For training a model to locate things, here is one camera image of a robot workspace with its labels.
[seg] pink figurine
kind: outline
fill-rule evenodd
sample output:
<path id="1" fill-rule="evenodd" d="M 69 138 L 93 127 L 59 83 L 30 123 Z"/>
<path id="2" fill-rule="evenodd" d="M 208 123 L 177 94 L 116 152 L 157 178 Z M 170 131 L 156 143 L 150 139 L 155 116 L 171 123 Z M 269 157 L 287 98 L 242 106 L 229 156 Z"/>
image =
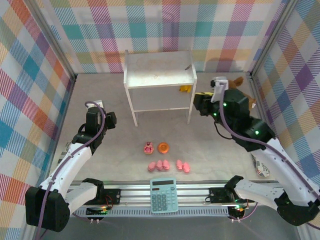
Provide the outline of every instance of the pink figurine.
<path id="1" fill-rule="evenodd" d="M 144 145 L 143 151 L 145 154 L 152 154 L 154 152 L 154 146 L 152 142 L 147 141 L 146 144 Z"/>
<path id="2" fill-rule="evenodd" d="M 182 161 L 181 161 L 180 159 L 178 159 L 178 160 L 176 161 L 176 168 L 177 168 L 178 170 L 182 170 L 183 167 L 184 167 L 184 165 L 183 165 Z"/>
<path id="3" fill-rule="evenodd" d="M 189 165 L 189 163 L 185 162 L 185 163 L 183 164 L 183 171 L 184 171 L 186 174 L 190 172 L 190 165 Z"/>
<path id="4" fill-rule="evenodd" d="M 169 170 L 170 168 L 170 163 L 168 162 L 167 159 L 163 160 L 163 168 L 164 170 Z"/>
<path id="5" fill-rule="evenodd" d="M 156 168 L 156 162 L 150 162 L 150 164 L 148 165 L 148 170 L 149 172 L 153 172 Z"/>
<path id="6" fill-rule="evenodd" d="M 163 164 L 162 164 L 162 161 L 159 160 L 157 163 L 156 163 L 156 169 L 158 169 L 159 171 L 161 171 L 163 168 Z"/>

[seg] colorful plaid backdrop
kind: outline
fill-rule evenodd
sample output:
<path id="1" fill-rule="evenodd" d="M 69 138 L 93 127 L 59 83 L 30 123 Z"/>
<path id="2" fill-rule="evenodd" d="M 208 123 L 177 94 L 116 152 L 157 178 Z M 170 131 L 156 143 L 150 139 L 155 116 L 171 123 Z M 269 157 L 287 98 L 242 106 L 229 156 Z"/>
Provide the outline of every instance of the colorful plaid backdrop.
<path id="1" fill-rule="evenodd" d="M 188 48 L 198 72 L 248 71 L 286 1 L 37 0 L 77 73 L 122 72 L 125 50 Z"/>
<path id="2" fill-rule="evenodd" d="M 23 0 L 0 7 L 0 240 L 16 240 L 25 192 L 44 179 L 72 82 Z"/>
<path id="3" fill-rule="evenodd" d="M 256 81 L 289 156 L 320 185 L 320 0 L 300 0 Z"/>

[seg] black cable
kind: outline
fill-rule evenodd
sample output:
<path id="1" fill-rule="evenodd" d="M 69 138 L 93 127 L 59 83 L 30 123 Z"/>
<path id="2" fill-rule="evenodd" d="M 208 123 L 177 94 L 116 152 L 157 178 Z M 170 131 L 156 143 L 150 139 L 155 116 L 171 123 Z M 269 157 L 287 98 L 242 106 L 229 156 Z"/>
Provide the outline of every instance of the black cable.
<path id="1" fill-rule="evenodd" d="M 232 139 L 232 137 L 223 136 L 223 135 L 219 132 L 216 121 L 214 122 L 214 126 L 215 126 L 216 132 L 219 134 L 220 137 L 222 137 L 222 138 L 224 138 L 224 139 L 227 139 L 227 140 L 231 140 L 231 139 Z"/>

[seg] calculator display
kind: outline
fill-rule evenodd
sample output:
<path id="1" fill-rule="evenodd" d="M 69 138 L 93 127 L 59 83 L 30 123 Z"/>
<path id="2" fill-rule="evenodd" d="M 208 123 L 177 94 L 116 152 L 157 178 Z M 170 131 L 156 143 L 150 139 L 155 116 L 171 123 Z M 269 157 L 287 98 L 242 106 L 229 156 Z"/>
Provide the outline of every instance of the calculator display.
<path id="1" fill-rule="evenodd" d="M 173 180 L 168 180 L 168 181 L 153 181 L 152 185 L 153 186 L 158 186 L 158 185 L 169 185 L 169 184 L 174 184 Z"/>

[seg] yellow toy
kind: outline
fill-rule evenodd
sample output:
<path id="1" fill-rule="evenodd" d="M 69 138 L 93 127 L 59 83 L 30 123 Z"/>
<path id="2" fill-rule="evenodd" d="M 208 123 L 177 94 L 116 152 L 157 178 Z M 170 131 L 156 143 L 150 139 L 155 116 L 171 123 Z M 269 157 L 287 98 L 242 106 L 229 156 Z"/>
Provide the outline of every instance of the yellow toy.
<path id="1" fill-rule="evenodd" d="M 180 86 L 180 92 L 188 92 L 190 93 L 192 85 Z"/>

